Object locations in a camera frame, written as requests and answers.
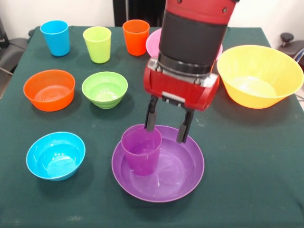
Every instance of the dark green cloth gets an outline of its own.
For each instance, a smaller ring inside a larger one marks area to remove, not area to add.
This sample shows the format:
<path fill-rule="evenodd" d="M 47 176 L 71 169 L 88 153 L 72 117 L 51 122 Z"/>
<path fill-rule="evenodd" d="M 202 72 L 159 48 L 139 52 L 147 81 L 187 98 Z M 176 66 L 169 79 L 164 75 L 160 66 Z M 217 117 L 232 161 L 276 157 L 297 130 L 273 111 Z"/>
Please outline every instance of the dark green cloth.
<path fill-rule="evenodd" d="M 149 56 L 130 56 L 122 29 L 111 28 L 111 59 L 94 64 L 85 29 L 70 27 L 71 52 L 64 57 L 51 56 L 36 29 L 0 101 L 0 227 L 304 227 L 304 115 L 294 95 L 252 110 L 233 102 L 221 85 L 210 108 L 195 113 L 190 130 L 205 157 L 199 186 L 165 204 L 122 190 L 111 157 L 124 130 L 145 120 L 149 95 L 142 79 Z M 240 44 L 269 45 L 260 28 L 229 28 L 224 49 Z M 22 91 L 30 76 L 47 69 L 76 79 L 72 104 L 54 113 L 35 109 Z M 99 109 L 82 95 L 84 79 L 99 71 L 118 72 L 129 82 L 114 109 Z M 178 128 L 184 118 L 183 110 L 164 102 L 157 111 L 157 124 Z M 25 162 L 32 143 L 56 131 L 75 133 L 86 145 L 78 172 L 62 182 L 36 178 Z"/>

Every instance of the cup rim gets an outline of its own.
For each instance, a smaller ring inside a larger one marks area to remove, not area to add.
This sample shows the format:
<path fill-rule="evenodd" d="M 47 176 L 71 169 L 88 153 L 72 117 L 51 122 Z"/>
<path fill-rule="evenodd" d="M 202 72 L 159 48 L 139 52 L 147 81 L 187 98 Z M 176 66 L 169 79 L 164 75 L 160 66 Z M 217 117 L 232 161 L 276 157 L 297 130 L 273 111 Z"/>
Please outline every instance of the cup rim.
<path fill-rule="evenodd" d="M 135 127 L 135 126 L 140 126 L 140 125 L 144 126 L 144 124 L 136 124 L 136 125 L 133 125 L 133 126 L 129 127 L 128 129 L 126 129 L 126 130 L 124 131 L 124 133 L 125 133 L 126 131 L 128 131 L 130 128 Z M 146 155 L 152 154 L 153 152 L 155 152 L 156 150 L 158 150 L 158 149 L 161 147 L 161 143 L 162 143 L 162 134 L 161 134 L 161 132 L 160 132 L 156 127 L 154 127 L 154 131 L 155 131 L 155 130 L 156 130 L 156 131 L 159 133 L 159 135 L 161 136 L 161 142 L 160 142 L 160 144 L 158 145 L 158 147 L 157 147 L 155 150 L 153 150 L 153 151 L 151 151 L 151 152 L 149 152 L 149 153 L 145 153 L 145 154 L 135 154 L 135 153 L 129 152 L 129 151 L 124 147 L 124 144 L 123 144 L 123 136 L 124 136 L 124 133 L 123 133 L 123 135 L 122 135 L 122 137 L 121 137 L 121 140 L 120 140 L 120 143 L 121 143 L 121 145 L 122 145 L 123 150 L 124 150 L 126 153 L 131 154 L 131 155 L 136 156 L 136 157 L 141 157 L 141 156 L 146 156 Z"/>
<path fill-rule="evenodd" d="M 63 31 L 61 31 L 61 32 L 55 32 L 55 33 L 50 33 L 50 32 L 44 32 L 44 31 L 43 31 L 42 27 L 43 27 L 44 25 L 46 25 L 46 24 L 48 24 L 48 23 L 51 23 L 51 22 L 58 22 L 58 21 L 65 23 L 66 28 L 65 28 Z M 43 34 L 48 34 L 48 35 L 60 34 L 60 33 L 65 32 L 67 29 L 68 29 L 68 23 L 67 23 L 66 21 L 64 21 L 64 20 L 49 20 L 49 21 L 43 23 L 43 24 L 40 26 L 40 31 L 41 31 Z"/>
<path fill-rule="evenodd" d="M 96 28 L 105 29 L 105 30 L 109 31 L 110 33 L 109 33 L 109 35 L 108 35 L 106 38 L 104 38 L 104 39 L 100 39 L 100 40 L 87 39 L 87 38 L 85 37 L 85 33 L 86 33 L 88 30 L 92 30 L 92 29 L 96 29 Z M 102 42 L 102 41 L 105 41 L 105 40 L 109 39 L 109 38 L 111 37 L 111 35 L 112 35 L 112 31 L 111 31 L 109 28 L 104 27 L 104 26 L 93 26 L 93 27 L 89 27 L 89 28 L 87 28 L 87 29 L 82 33 L 83 38 L 84 38 L 85 40 L 87 40 L 87 41 L 90 41 L 90 42 Z"/>
<path fill-rule="evenodd" d="M 145 31 L 142 31 L 142 32 L 130 32 L 129 30 L 126 30 L 125 25 L 126 25 L 127 23 L 133 22 L 133 21 L 144 22 L 145 24 L 148 25 L 148 28 L 147 28 Z M 126 32 L 128 32 L 128 33 L 131 33 L 131 34 L 143 34 L 143 33 L 146 33 L 147 31 L 149 31 L 149 29 L 150 29 L 150 24 L 149 24 L 147 21 L 145 21 L 145 20 L 140 20 L 140 19 L 127 20 L 127 21 L 123 24 L 123 30 L 126 31 Z"/>

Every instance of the green cup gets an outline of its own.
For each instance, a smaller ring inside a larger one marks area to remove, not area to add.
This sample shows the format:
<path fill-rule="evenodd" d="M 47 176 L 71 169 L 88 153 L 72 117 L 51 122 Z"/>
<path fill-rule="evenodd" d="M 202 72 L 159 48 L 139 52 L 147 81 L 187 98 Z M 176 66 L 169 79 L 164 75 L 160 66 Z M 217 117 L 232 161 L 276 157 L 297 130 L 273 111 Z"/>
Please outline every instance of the green cup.
<path fill-rule="evenodd" d="M 128 89 L 127 80 L 115 72 L 99 72 L 82 83 L 82 92 L 93 104 L 103 109 L 114 108 Z"/>
<path fill-rule="evenodd" d="M 111 55 L 111 31 L 106 27 L 90 27 L 83 33 L 90 58 L 95 63 L 105 63 Z"/>

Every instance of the cup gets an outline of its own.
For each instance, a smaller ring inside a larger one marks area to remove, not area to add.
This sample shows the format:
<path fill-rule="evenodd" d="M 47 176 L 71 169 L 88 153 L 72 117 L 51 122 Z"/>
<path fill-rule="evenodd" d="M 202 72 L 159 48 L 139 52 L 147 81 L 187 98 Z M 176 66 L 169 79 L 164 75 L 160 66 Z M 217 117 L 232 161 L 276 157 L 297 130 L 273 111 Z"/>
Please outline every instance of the cup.
<path fill-rule="evenodd" d="M 122 135 L 122 148 L 126 160 L 136 175 L 146 176 L 156 169 L 162 137 L 156 128 L 148 132 L 143 124 L 128 128 Z"/>
<path fill-rule="evenodd" d="M 106 27 L 96 26 L 83 33 L 90 58 L 95 63 L 105 63 L 111 55 L 111 31 Z"/>
<path fill-rule="evenodd" d="M 141 56 L 146 49 L 150 25 L 144 20 L 129 20 L 123 24 L 123 33 L 130 55 Z"/>
<path fill-rule="evenodd" d="M 65 21 L 48 21 L 40 27 L 40 31 L 52 55 L 60 57 L 70 52 L 68 24 Z"/>

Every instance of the black cabinet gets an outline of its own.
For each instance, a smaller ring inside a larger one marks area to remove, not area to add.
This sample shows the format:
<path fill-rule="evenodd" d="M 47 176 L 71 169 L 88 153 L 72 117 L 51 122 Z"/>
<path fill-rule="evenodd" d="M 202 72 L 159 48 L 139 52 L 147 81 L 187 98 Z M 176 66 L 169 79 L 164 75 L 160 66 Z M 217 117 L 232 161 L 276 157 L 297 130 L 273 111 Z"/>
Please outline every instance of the black cabinet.
<path fill-rule="evenodd" d="M 151 27 L 161 27 L 166 0 L 113 0 L 115 26 L 126 20 L 141 19 Z"/>

